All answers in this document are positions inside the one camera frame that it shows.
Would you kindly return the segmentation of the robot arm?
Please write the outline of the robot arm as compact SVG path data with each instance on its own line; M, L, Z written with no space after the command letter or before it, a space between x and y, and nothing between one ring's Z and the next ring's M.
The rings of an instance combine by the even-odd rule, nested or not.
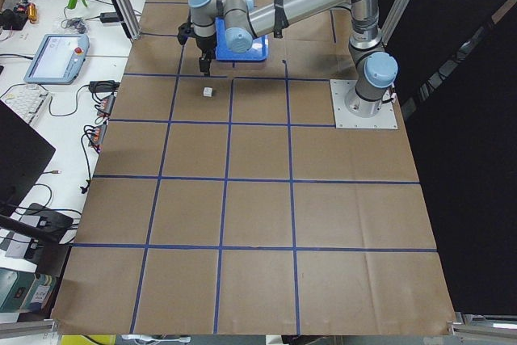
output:
M280 39L284 30L295 23L333 9L347 10L351 15L348 46L359 75L344 98L347 110L369 118L387 102L384 95L395 81L398 64L381 47L378 0L273 0L260 8L255 7L254 0L187 0L187 4L189 14L187 21L179 26L178 42L186 44L190 38L195 40L204 75L210 74L210 64L216 56L217 20L224 23L226 48L243 54L262 36L272 34Z

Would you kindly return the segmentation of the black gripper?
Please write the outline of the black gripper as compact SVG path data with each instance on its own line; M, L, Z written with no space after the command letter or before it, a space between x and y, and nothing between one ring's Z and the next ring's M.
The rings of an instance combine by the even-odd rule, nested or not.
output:
M202 57L199 58L200 72L204 76L210 76L211 58L215 57L215 34L200 36L195 32L193 23L187 21L179 26L177 40L184 46L189 38L195 39L198 49L202 52Z

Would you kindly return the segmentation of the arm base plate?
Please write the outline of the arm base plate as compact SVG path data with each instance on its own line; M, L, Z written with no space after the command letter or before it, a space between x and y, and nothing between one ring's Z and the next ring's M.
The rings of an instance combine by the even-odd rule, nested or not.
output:
M330 80L335 127L338 129L397 130L397 119L389 90L375 102L361 99L356 80Z

